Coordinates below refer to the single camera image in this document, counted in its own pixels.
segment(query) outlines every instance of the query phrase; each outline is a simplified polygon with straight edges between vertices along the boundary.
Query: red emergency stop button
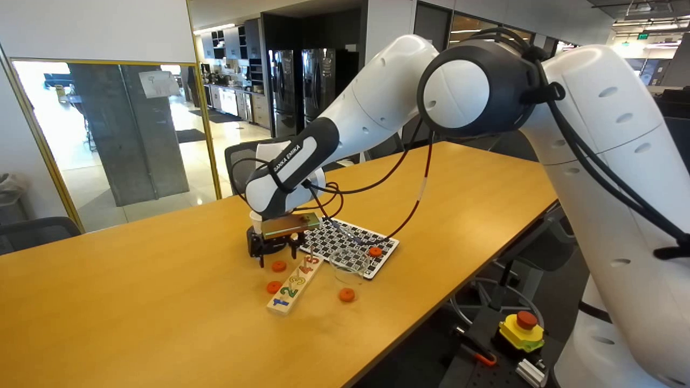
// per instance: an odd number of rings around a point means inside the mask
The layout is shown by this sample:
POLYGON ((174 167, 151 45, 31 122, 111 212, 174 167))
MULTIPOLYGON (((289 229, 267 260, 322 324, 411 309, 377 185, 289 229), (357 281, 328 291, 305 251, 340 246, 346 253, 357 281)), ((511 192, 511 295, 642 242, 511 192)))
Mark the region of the red emergency stop button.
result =
POLYGON ((537 318, 528 311, 517 313, 517 326, 523 329, 533 329, 537 326, 537 318))

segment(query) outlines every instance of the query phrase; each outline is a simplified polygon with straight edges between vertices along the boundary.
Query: ceiling light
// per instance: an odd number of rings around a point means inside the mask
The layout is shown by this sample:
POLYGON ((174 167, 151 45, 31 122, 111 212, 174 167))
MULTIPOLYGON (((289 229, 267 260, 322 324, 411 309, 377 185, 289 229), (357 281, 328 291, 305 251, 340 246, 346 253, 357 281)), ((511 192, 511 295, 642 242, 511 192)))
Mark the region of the ceiling light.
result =
POLYGON ((662 24, 662 25, 644 25, 644 30, 686 30, 688 24, 662 24))
POLYGON ((451 30, 451 35, 474 35, 479 30, 451 30))
POLYGON ((226 30, 226 29, 234 29, 234 24, 219 24, 219 25, 212 25, 212 29, 200 29, 200 30, 193 30, 193 35, 205 35, 205 33, 216 33, 216 30, 226 30))
POLYGON ((612 21, 612 25, 641 25, 641 21, 612 21))

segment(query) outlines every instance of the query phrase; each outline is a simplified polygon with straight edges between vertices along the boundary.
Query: ceiling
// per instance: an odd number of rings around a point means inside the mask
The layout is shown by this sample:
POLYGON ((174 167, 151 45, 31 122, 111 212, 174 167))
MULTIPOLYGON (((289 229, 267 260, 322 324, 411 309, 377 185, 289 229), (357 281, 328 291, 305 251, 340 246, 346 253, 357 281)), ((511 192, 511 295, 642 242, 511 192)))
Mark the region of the ceiling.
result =
POLYGON ((656 19, 690 15, 690 0, 588 0, 612 19, 656 19))
POLYGON ((238 24, 261 13, 278 15, 324 15, 360 7, 363 0, 189 0, 193 30, 219 24, 238 24))

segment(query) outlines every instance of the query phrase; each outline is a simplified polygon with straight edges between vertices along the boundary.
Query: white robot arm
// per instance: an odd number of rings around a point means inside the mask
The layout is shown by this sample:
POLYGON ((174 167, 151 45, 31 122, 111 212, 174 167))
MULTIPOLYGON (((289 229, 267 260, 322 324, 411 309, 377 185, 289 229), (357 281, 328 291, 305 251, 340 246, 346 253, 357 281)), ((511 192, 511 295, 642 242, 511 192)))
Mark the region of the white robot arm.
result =
POLYGON ((435 130, 522 130, 591 269, 560 385, 690 385, 690 177, 662 115, 606 47, 545 63, 519 49, 477 39, 435 53, 397 39, 256 170, 253 209, 290 212, 305 175, 386 141, 415 108, 435 130))
POLYGON ((363 153, 402 127, 415 112, 414 93, 421 73, 438 57, 435 47, 414 35, 398 36, 350 81, 317 121, 290 145, 259 167, 245 185, 253 212, 262 217, 289 213, 301 182, 330 162, 363 153))

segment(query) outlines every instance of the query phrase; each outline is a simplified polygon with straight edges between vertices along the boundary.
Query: red game piece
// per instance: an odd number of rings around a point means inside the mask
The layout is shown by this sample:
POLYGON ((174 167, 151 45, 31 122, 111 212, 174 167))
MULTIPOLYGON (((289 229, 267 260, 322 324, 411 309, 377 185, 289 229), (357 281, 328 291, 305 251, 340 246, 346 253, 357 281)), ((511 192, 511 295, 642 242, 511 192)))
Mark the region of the red game piece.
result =
POLYGON ((285 264, 285 260, 273 260, 273 264, 272 264, 272 269, 273 269, 273 272, 285 272, 285 269, 286 269, 286 264, 285 264))
POLYGON ((282 286, 282 283, 272 281, 272 283, 266 284, 266 291, 267 291, 267 293, 278 293, 281 286, 282 286))
POLYGON ((339 299, 340 299, 342 304, 353 302, 353 299, 356 299, 353 288, 340 288, 340 291, 339 291, 339 299))
POLYGON ((383 257, 383 251, 379 246, 368 246, 367 254, 379 260, 383 257))

